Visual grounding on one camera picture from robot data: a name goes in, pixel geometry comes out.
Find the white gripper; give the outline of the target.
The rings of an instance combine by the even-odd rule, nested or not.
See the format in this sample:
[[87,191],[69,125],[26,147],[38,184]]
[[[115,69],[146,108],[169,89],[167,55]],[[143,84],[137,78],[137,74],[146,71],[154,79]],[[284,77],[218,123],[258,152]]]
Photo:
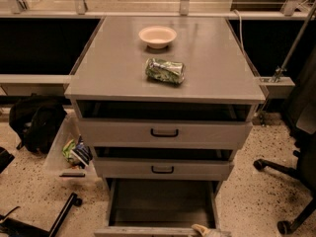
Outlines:
[[201,237],[231,237],[230,232],[211,229],[199,224],[193,224],[192,229],[197,231]]

